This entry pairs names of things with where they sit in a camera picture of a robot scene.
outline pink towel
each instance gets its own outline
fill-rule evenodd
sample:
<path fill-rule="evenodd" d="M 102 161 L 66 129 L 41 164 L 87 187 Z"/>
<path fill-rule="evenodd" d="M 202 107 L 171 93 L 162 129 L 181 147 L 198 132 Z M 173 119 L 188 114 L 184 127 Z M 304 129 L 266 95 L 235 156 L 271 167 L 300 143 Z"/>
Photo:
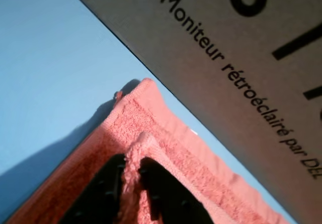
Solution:
<path fill-rule="evenodd" d="M 137 169 L 151 157 L 208 210 L 216 224 L 286 224 L 240 176 L 165 105 L 156 84 L 143 80 L 118 101 L 109 117 L 54 171 L 8 223 L 56 223 L 104 163 L 126 153 L 118 223 L 150 221 Z"/>

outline black plastic part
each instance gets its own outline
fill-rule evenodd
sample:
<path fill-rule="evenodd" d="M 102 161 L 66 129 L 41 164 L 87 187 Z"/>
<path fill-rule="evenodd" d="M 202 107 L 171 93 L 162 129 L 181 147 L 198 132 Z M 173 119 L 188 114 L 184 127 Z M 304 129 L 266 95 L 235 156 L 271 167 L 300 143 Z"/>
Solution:
<path fill-rule="evenodd" d="M 112 156 L 59 221 L 60 224 L 112 224 L 119 211 L 125 155 Z"/>
<path fill-rule="evenodd" d="M 213 224 L 203 204 L 157 161 L 142 159 L 139 172 L 147 190 L 151 220 L 162 218 L 164 224 Z"/>

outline towel fold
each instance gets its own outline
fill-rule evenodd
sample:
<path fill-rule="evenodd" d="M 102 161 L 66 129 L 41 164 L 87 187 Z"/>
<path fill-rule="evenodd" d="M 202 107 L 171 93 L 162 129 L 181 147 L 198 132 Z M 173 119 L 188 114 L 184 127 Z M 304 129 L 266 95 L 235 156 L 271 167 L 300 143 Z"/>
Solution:
<path fill-rule="evenodd" d="M 52 173 L 7 223 L 57 223 L 104 163 L 126 153 L 123 195 L 118 217 L 149 219 L 146 193 L 137 185 L 139 160 L 163 165 L 208 210 L 216 224 L 287 224 L 242 177 L 233 173 L 165 105 L 156 84 L 144 79 L 130 94 L 117 96 L 108 118 Z M 136 206 L 129 213 L 126 206 Z"/>

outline light blue surface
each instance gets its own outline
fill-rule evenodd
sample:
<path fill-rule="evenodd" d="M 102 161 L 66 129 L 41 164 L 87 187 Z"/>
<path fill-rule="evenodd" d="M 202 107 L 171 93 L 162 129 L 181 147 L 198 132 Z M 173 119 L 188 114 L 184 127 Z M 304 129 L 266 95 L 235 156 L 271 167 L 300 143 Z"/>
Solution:
<path fill-rule="evenodd" d="M 96 109 L 131 79 L 145 77 L 155 79 L 78 0 L 0 0 L 0 222 L 108 115 L 110 107 L 92 117 Z M 157 84 L 168 107 L 295 223 Z"/>

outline cardboard box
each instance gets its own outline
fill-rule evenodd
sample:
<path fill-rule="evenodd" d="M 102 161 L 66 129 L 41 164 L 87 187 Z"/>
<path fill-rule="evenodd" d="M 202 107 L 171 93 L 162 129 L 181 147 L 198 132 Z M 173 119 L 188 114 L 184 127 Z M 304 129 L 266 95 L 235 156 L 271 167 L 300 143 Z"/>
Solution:
<path fill-rule="evenodd" d="M 81 1 L 299 223 L 322 222 L 322 0 Z"/>

